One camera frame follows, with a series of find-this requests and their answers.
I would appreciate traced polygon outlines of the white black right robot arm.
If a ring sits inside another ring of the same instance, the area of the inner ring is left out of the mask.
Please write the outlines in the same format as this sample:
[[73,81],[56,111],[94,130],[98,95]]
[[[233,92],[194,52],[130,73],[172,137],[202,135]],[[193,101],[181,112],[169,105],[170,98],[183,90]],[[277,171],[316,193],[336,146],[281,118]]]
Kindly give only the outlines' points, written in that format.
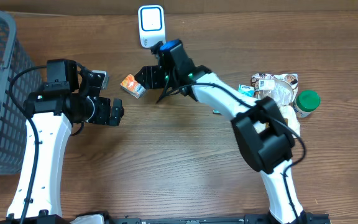
[[241,156],[258,172],[269,199],[272,223],[302,223],[291,168],[292,148],[299,139],[270,97],[258,100],[225,84],[211,69],[196,66],[180,39],[150,47],[158,64],[144,66],[135,79],[147,89],[163,90],[160,99],[180,93],[206,104],[228,119]]

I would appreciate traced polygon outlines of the beige brown snack bag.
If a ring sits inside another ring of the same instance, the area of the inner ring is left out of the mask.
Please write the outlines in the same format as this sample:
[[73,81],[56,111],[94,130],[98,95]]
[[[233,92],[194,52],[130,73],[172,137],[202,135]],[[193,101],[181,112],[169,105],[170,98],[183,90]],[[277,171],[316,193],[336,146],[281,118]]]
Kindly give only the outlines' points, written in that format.
[[292,104],[298,93],[298,74],[283,73],[274,75],[269,73],[256,73],[251,77],[254,87],[254,98],[261,100],[265,97],[273,99],[286,124],[300,136],[300,123],[296,117]]

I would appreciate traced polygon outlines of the green lid jar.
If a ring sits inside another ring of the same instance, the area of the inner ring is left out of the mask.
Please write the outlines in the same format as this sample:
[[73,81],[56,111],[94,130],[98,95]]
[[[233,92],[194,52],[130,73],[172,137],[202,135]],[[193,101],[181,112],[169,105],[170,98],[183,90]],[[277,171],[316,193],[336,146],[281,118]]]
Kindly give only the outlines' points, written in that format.
[[321,98],[313,90],[302,91],[293,102],[293,109],[298,118],[305,118],[316,110],[321,103]]

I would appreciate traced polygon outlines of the orange tissue pack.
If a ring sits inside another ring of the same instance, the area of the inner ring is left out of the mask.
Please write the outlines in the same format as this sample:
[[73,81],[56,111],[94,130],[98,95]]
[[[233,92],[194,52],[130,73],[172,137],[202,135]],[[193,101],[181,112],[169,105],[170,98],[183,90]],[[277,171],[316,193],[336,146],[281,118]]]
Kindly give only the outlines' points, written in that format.
[[135,77],[132,74],[128,74],[128,76],[126,76],[120,83],[120,86],[136,98],[140,98],[146,92],[146,89],[135,80]]

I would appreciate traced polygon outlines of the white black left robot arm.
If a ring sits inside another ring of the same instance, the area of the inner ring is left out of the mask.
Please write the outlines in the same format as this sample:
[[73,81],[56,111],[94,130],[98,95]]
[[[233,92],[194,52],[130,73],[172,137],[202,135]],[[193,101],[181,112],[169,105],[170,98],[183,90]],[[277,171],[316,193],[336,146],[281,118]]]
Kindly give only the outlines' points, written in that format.
[[109,75],[80,63],[49,60],[38,67],[9,70],[0,79],[0,175],[19,174],[6,219],[11,223],[60,218],[60,186],[65,148],[74,124],[117,126],[120,99],[104,98]]

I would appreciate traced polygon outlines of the teal tissue pack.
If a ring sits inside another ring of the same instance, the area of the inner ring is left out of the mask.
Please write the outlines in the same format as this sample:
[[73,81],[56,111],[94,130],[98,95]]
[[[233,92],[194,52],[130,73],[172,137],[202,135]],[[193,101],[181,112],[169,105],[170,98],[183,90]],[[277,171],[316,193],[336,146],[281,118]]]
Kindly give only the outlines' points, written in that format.
[[239,85],[238,92],[242,95],[253,97],[255,93],[255,88],[247,85]]

